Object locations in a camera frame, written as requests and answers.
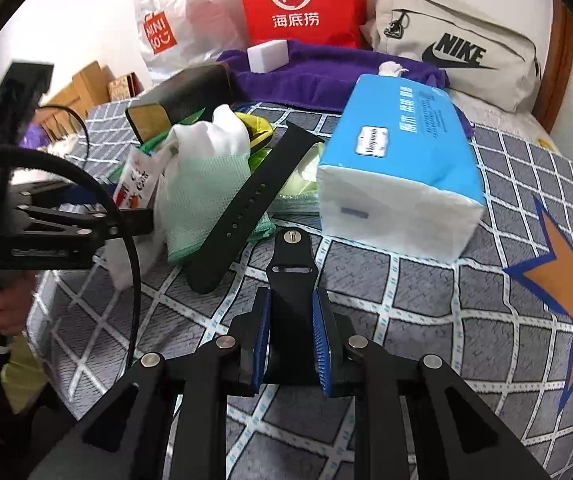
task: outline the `silver bolt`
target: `silver bolt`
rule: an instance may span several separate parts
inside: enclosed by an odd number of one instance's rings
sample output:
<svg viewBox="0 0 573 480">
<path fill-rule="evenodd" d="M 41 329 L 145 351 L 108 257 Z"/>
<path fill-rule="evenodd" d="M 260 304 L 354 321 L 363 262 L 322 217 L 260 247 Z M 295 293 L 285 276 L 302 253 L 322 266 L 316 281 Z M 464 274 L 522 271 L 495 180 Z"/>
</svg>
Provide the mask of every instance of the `silver bolt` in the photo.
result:
<svg viewBox="0 0 573 480">
<path fill-rule="evenodd" d="M 142 359 L 140 359 L 142 366 L 145 368 L 153 368 L 160 364 L 160 356 L 151 352 L 150 354 L 144 354 Z"/>
<path fill-rule="evenodd" d="M 352 335 L 349 337 L 349 346 L 351 348 L 364 348 L 369 344 L 369 340 L 361 335 Z"/>
<path fill-rule="evenodd" d="M 422 362 L 425 367 L 431 368 L 432 370 L 438 370 L 438 368 L 442 367 L 442 359 L 433 354 L 425 355 Z"/>
<path fill-rule="evenodd" d="M 223 335 L 215 341 L 218 348 L 233 348 L 235 346 L 235 338 L 230 335 Z"/>
<path fill-rule="evenodd" d="M 284 241 L 288 244 L 297 244 L 301 239 L 300 231 L 287 231 L 284 233 Z"/>
</svg>

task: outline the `miniso plastic bag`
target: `miniso plastic bag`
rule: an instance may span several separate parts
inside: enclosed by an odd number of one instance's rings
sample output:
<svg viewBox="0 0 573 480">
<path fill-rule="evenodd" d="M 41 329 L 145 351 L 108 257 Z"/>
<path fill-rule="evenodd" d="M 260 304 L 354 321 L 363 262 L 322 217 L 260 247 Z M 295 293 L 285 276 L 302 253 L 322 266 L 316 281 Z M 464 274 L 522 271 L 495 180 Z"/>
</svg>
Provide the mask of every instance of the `miniso plastic bag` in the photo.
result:
<svg viewBox="0 0 573 480">
<path fill-rule="evenodd" d="M 154 84 L 244 46 L 227 12 L 211 0 L 134 0 L 134 8 L 140 52 Z"/>
</svg>

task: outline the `bag zipper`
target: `bag zipper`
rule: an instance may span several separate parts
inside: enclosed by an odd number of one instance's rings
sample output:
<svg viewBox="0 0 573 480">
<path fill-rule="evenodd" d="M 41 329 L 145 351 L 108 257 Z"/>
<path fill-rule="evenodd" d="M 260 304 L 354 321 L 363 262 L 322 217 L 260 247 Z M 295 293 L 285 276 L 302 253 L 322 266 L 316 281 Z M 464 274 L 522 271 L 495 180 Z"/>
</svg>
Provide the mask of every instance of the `bag zipper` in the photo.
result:
<svg viewBox="0 0 573 480">
<path fill-rule="evenodd" d="M 471 30 L 469 28 L 466 27 L 460 27 L 460 25 L 456 25 L 454 22 L 451 22 L 449 20 L 445 20 L 444 18 L 437 18 L 436 16 L 432 16 L 431 14 L 427 14 L 426 12 L 418 12 L 417 10 L 409 10 L 409 9 L 391 9 L 391 12 L 403 12 L 403 16 L 404 15 L 408 15 L 408 14 L 417 14 L 419 16 L 426 16 L 428 18 L 432 18 L 433 20 L 438 20 L 438 22 L 444 22 L 444 23 L 450 23 L 451 25 L 453 25 L 455 28 L 459 28 L 460 30 L 466 30 L 467 32 L 471 32 L 472 34 L 475 34 L 476 36 L 480 36 L 481 38 L 484 38 L 487 41 L 491 41 L 493 43 L 496 43 L 498 45 L 500 45 L 501 47 L 505 48 L 506 50 L 512 52 L 513 54 L 515 54 L 516 56 L 518 56 L 522 61 L 524 61 L 525 63 L 527 62 L 527 60 L 524 58 L 524 56 L 522 56 L 522 54 L 520 54 L 519 52 L 516 52 L 515 50 L 513 50 L 511 47 L 509 47 L 508 45 L 504 44 L 504 43 L 500 43 L 500 41 L 498 40 L 493 40 L 492 38 L 487 38 L 486 36 L 480 34 L 479 32 L 476 32 L 474 30 Z M 391 27 L 391 25 L 393 25 L 393 23 L 397 21 L 394 20 L 393 22 L 391 22 L 389 24 L 389 27 Z"/>
<path fill-rule="evenodd" d="M 424 1 L 425 1 L 425 2 L 428 2 L 428 3 L 432 4 L 432 5 L 435 5 L 435 6 L 437 6 L 437 7 L 440 7 L 441 9 L 455 10 L 455 9 L 451 9 L 450 7 L 448 7 L 448 6 L 446 6 L 446 5 L 443 5 L 443 4 L 439 3 L 439 2 L 435 2 L 434 0 L 424 0 Z M 414 12 L 414 13 L 416 13 L 416 14 L 424 14 L 423 12 L 416 12 L 416 11 L 411 11 L 411 12 Z M 454 25 L 454 27 L 461 28 L 462 30 L 469 30 L 469 29 L 464 28 L 464 27 L 459 27 L 458 25 L 455 25 L 455 23 L 449 22 L 449 20 L 444 20 L 444 19 L 442 19 L 442 18 L 436 18 L 435 16 L 432 16 L 432 15 L 430 15 L 430 14 L 424 14 L 424 15 L 425 15 L 425 16 L 429 16 L 429 17 L 431 17 L 431 18 L 434 18 L 435 20 L 441 20 L 441 21 L 443 21 L 443 22 L 452 23 L 452 25 Z M 528 36 L 525 36 L 525 35 L 522 34 L 521 32 L 518 32 L 517 30 L 513 30 L 512 28 L 508 28 L 508 27 L 505 27 L 504 25 L 500 25 L 500 23 L 490 22 L 489 20 L 485 20 L 484 18 L 479 18 L 478 16 L 473 16 L 472 14 L 470 14 L 470 16 L 472 16 L 472 17 L 475 18 L 476 20 L 479 20 L 480 22 L 487 23 L 488 25 L 493 25 L 493 27 L 501 28 L 501 29 L 503 29 L 503 30 L 506 30 L 507 32 L 510 32 L 510 33 L 512 33 L 512 34 L 516 34 L 517 36 L 520 36 L 521 38 L 525 38 L 531 45 L 533 45 L 534 58 L 537 58 L 537 47 L 535 46 L 535 43 L 531 40 L 531 38 L 529 38 Z M 493 41 L 494 43 L 500 44 L 499 41 L 497 41 L 497 40 L 491 40 L 490 38 L 487 38 L 486 36 L 483 36 L 482 34 L 478 34 L 478 36 L 480 36 L 481 38 L 485 38 L 485 39 L 487 39 L 487 40 L 489 40 L 489 41 Z M 527 60 L 525 60 L 520 54 L 518 54 L 517 52 L 516 52 L 516 54 L 517 54 L 518 56 L 520 56 L 525 62 L 527 62 Z"/>
</svg>

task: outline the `blue tissue package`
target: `blue tissue package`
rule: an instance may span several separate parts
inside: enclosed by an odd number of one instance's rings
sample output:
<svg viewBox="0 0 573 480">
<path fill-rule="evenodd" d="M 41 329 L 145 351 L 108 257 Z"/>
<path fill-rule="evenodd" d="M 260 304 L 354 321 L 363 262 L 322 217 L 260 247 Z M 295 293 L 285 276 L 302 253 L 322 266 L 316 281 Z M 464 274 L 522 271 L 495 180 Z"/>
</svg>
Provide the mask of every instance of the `blue tissue package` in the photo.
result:
<svg viewBox="0 0 573 480">
<path fill-rule="evenodd" d="M 484 210 L 448 94 L 403 78 L 359 78 L 317 181 L 324 234 L 422 258 L 458 258 Z"/>
</svg>

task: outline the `black cable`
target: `black cable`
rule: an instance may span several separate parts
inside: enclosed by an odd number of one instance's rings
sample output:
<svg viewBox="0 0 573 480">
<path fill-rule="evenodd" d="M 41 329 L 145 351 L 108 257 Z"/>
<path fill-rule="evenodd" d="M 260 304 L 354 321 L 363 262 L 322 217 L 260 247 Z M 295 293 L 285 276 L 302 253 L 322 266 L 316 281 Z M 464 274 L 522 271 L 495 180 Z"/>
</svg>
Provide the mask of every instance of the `black cable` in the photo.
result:
<svg viewBox="0 0 573 480">
<path fill-rule="evenodd" d="M 84 164 L 82 165 L 82 169 L 86 168 L 87 162 L 89 162 L 89 155 L 90 155 L 90 137 L 89 137 L 89 130 L 86 127 L 86 124 L 84 123 L 84 119 L 81 118 L 75 110 L 71 110 L 71 108 L 69 108 L 68 106 L 44 105 L 44 106 L 39 106 L 38 108 L 36 108 L 36 110 L 47 110 L 50 108 L 54 110 L 64 110 L 65 112 L 68 112 L 70 116 L 73 116 L 80 123 L 80 126 L 84 130 L 84 136 L 87 139 L 87 155 L 86 158 L 84 159 Z"/>
<path fill-rule="evenodd" d="M 122 240 L 126 247 L 129 261 L 131 262 L 131 273 L 133 274 L 133 317 L 131 322 L 131 334 L 129 336 L 128 350 L 126 352 L 126 368 L 129 368 L 133 362 L 135 354 L 135 340 L 137 331 L 140 326 L 140 309 L 142 301 L 142 277 L 140 276 L 140 262 L 137 257 L 137 250 L 133 237 L 129 234 L 118 206 L 113 202 L 109 194 L 100 186 L 100 184 L 86 171 L 77 167 L 75 164 L 64 160 L 49 153 L 38 150 L 28 150 L 17 146 L 0 146 L 0 166 L 9 166 L 10 168 L 28 168 L 30 170 L 42 170 L 63 176 L 68 180 L 87 187 L 92 190 L 98 199 L 98 202 L 106 209 L 109 217 L 113 218 L 118 227 L 118 233 L 121 234 Z"/>
</svg>

